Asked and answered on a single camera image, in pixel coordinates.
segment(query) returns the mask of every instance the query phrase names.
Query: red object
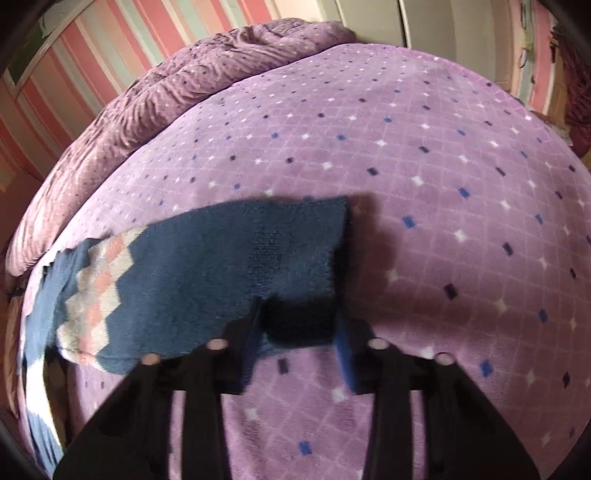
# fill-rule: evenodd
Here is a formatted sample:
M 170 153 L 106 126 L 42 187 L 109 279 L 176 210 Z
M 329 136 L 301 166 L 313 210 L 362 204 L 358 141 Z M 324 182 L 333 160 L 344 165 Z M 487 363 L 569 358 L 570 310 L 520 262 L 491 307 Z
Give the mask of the red object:
M 591 67 L 563 34 L 553 32 L 560 45 L 569 101 L 565 123 L 571 127 L 572 150 L 582 158 L 591 147 Z

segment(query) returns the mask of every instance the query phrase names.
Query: striped wallpaper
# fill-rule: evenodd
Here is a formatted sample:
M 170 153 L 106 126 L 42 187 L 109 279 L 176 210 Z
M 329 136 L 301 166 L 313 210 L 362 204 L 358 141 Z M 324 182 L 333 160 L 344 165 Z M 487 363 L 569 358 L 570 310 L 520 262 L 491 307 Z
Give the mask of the striped wallpaper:
M 104 105 L 178 49 L 277 17 L 273 0 L 95 0 L 16 99 L 0 82 L 0 192 L 19 166 L 45 177 Z

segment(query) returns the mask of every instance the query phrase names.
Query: wall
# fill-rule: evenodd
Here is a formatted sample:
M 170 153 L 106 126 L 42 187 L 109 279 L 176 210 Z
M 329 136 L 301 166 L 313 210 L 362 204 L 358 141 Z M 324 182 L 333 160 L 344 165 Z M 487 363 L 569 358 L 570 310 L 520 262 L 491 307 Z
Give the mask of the wall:
M 6 192 L 0 193 L 0 215 L 2 216 L 0 221 L 0 251 L 2 251 L 16 230 L 18 222 L 40 186 L 41 182 L 39 180 L 19 170 Z M 0 283 L 0 289 L 3 286 L 4 282 Z
M 278 18 L 286 7 L 278 2 L 96 0 L 53 43 L 16 99 L 0 82 L 0 184 L 11 175 L 4 163 L 43 178 L 102 107 L 150 67 L 201 38 Z

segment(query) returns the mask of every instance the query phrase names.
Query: diamond pattern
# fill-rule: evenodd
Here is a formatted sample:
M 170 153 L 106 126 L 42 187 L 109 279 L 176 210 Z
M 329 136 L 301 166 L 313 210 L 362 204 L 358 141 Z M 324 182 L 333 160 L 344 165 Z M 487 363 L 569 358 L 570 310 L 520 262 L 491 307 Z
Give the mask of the diamond pattern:
M 526 120 L 525 109 L 504 92 L 494 85 L 483 88 L 481 77 L 446 60 L 370 45 L 335 47 L 319 57 L 326 60 L 306 59 L 244 80 L 187 111 L 108 178 L 52 252 L 83 238 L 125 231 L 133 219 L 146 225 L 224 201 L 364 192 L 367 200 L 352 207 L 353 227 L 370 219 L 378 227 L 361 229 L 355 239 L 364 262 L 348 299 L 352 314 L 379 318 L 374 326 L 380 335 L 409 353 L 418 355 L 426 346 L 453 353 L 514 427 L 542 475 L 549 476 L 571 446 L 563 443 L 569 442 L 569 430 L 574 426 L 581 432 L 589 418 L 591 305 L 583 293 L 588 279 L 579 268 L 591 255 L 586 172 L 542 122 Z M 403 64 L 402 76 L 397 67 Z M 331 70 L 336 78 L 325 84 Z M 397 82 L 399 77 L 404 81 Z M 367 90 L 374 78 L 383 89 Z M 422 95 L 425 79 L 429 97 Z M 300 86 L 302 81 L 307 85 Z M 260 92 L 256 100 L 254 91 Z M 232 109 L 236 100 L 241 113 Z M 324 106 L 322 118 L 319 106 Z M 208 135 L 194 143 L 201 125 Z M 182 145 L 188 135 L 190 145 Z M 338 135 L 346 140 L 337 140 Z M 287 158 L 294 161 L 288 164 Z M 416 185 L 414 177 L 423 184 Z M 460 188 L 470 197 L 462 198 Z M 412 217 L 415 227 L 408 229 L 404 216 Z M 501 248 L 506 242 L 512 255 Z M 502 314 L 495 304 L 500 299 L 507 308 Z M 545 323 L 538 316 L 542 309 Z M 265 359 L 257 364 L 246 396 L 224 399 L 234 473 L 281 478 L 278 465 L 294 455 L 306 462 L 323 458 L 327 480 L 355 477 L 364 461 L 371 409 L 364 398 L 334 402 L 333 391 L 342 381 L 329 356 L 290 352 L 286 375 L 279 373 L 276 358 Z M 487 377 L 480 367 L 485 360 L 493 369 Z M 564 389 L 567 371 L 571 380 Z M 80 366 L 73 372 L 89 383 L 75 392 L 84 422 L 118 379 Z M 536 407 L 542 398 L 543 415 Z M 173 456 L 180 455 L 180 405 L 173 414 L 179 418 Z M 256 409 L 258 420 L 248 420 L 247 408 Z M 318 412 L 326 415 L 317 420 Z M 289 431 L 296 425 L 304 426 L 302 436 Z M 547 432 L 551 440 L 543 445 Z M 311 455 L 301 456 L 299 441 L 309 442 Z M 255 472 L 252 460 L 260 452 L 265 468 Z M 299 477 L 314 478 L 314 473 Z

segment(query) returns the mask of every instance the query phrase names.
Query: purple blanket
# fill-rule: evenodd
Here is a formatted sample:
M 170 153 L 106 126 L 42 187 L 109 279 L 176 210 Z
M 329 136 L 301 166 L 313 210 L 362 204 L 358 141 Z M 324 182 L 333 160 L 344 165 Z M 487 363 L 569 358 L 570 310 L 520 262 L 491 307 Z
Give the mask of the purple blanket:
M 403 48 L 337 46 L 179 117 L 82 206 L 32 283 L 86 237 L 232 199 L 348 195 L 352 314 L 406 352 L 454 354 L 547 476 L 591 413 L 589 182 L 568 146 L 486 79 Z M 349 395 L 329 349 L 284 358 L 282 373 L 277 358 L 261 361 L 252 388 L 225 399 L 234 478 L 359 478 L 371 399 Z M 78 429 L 118 380 L 72 368 Z

